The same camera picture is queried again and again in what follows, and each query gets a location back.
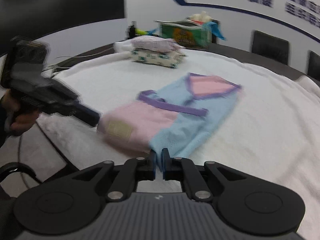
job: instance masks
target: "blue stripe on wall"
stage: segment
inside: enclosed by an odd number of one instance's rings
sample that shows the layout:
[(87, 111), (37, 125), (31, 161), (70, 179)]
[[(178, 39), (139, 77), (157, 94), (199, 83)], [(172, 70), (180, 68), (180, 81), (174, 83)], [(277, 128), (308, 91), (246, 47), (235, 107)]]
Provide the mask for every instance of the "blue stripe on wall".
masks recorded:
[(272, 18), (270, 16), (267, 16), (267, 15), (264, 15), (264, 14), (260, 14), (260, 13), (256, 13), (256, 12), (252, 12), (252, 11), (247, 11), (247, 10), (244, 10), (244, 9), (239, 9), (239, 8), (234, 8), (234, 7), (229, 7), (229, 6), (223, 6), (223, 5), (214, 5), (214, 4), (205, 4), (205, 3), (187, 3), (185, 0), (175, 0), (179, 5), (182, 5), (182, 6), (197, 6), (197, 7), (210, 7), (210, 8), (216, 8), (216, 9), (222, 9), (222, 10), (228, 10), (228, 11), (234, 11), (234, 12), (239, 12), (239, 13), (244, 13), (244, 14), (249, 14), (249, 15), (253, 15), (253, 16), (256, 16), (256, 17), (259, 17), (259, 18), (263, 18), (263, 19), (266, 19), (268, 21), (272, 21), (272, 22), (275, 22), (275, 23), (278, 23), (278, 24), (281, 24), (283, 26), (286, 26), (292, 30), (295, 30), (299, 33), (302, 33), (303, 35), (306, 35), (307, 37), (313, 39), (314, 41), (320, 43), (320, 39), (311, 35), (310, 33), (307, 33), (306, 31), (296, 27), (296, 26), (293, 26), (289, 23), (286, 23), (286, 22), (283, 22), (281, 20), (278, 20), (278, 19), (275, 19), (275, 18)]

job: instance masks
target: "purple neckline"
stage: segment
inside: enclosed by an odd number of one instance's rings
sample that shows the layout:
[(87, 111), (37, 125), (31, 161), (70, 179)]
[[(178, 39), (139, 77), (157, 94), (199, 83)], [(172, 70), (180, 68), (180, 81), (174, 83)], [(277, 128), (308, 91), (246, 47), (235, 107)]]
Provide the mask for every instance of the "purple neckline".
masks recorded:
[(191, 89), (190, 76), (198, 76), (198, 77), (209, 77), (209, 76), (200, 75), (200, 74), (196, 74), (196, 73), (189, 73), (189, 76), (186, 78), (187, 90), (188, 90), (188, 91), (190, 92), (190, 94), (193, 96), (193, 99), (196, 99), (196, 100), (206, 99), (206, 98), (222, 97), (222, 96), (228, 95), (228, 94), (232, 93), (233, 91), (241, 88), (240, 85), (234, 84), (234, 83), (229, 82), (228, 80), (225, 80), (225, 79), (224, 79), (228, 84), (233, 85), (233, 87), (232, 87), (231, 89), (229, 89), (229, 90), (227, 90), (226, 92), (223, 92), (223, 93), (212, 93), (212, 94), (205, 95), (205, 96), (196, 96), (196, 95), (193, 93), (192, 89)]
[(146, 90), (142, 91), (139, 96), (138, 100), (143, 101), (147, 103), (148, 105), (154, 106), (156, 108), (168, 110), (168, 111), (173, 111), (173, 112), (179, 112), (179, 113), (185, 113), (185, 114), (193, 114), (196, 116), (206, 116), (208, 113), (207, 109), (197, 109), (197, 108), (192, 108), (192, 107), (187, 107), (187, 106), (178, 106), (178, 105), (173, 105), (169, 104), (166, 102), (163, 102), (164, 99), (161, 98), (161, 101), (152, 99), (148, 97), (147, 95), (149, 94), (156, 94), (156, 91), (154, 90)]

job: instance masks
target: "ribbed surface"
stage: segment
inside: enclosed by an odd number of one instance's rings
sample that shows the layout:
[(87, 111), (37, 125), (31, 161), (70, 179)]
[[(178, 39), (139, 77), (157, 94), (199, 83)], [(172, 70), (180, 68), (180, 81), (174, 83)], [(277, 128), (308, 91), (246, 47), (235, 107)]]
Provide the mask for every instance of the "ribbed surface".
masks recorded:
[(24, 232), (17, 240), (302, 240), (290, 233), (257, 237), (225, 225), (213, 208), (197, 203), (185, 193), (133, 193), (127, 201), (110, 203), (100, 217), (81, 231), (45, 237)]

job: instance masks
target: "hand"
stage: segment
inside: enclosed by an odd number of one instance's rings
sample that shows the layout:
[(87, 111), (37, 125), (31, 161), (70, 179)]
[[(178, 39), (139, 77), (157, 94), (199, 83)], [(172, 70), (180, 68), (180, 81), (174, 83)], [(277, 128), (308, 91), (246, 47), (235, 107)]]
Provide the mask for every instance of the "hand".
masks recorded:
[[(7, 112), (17, 112), (20, 109), (20, 103), (11, 96), (10, 90), (6, 91), (2, 98), (1, 104)], [(21, 114), (17, 116), (13, 124), (10, 126), (12, 132), (15, 135), (21, 135), (22, 133), (28, 131), (35, 124), (39, 114), (39, 111), (34, 111), (32, 113)]]

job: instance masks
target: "yellow label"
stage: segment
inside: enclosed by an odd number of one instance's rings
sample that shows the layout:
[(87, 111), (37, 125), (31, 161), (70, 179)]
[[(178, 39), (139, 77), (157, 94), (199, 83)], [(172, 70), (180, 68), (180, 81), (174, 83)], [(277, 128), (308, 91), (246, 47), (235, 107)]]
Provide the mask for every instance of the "yellow label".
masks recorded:
[(129, 140), (132, 133), (132, 127), (125, 122), (111, 120), (107, 129), (109, 135), (117, 136)]
[(173, 30), (173, 38), (177, 43), (187, 43), (190, 45), (195, 45), (195, 40), (193, 38), (192, 32), (180, 28), (175, 28)]

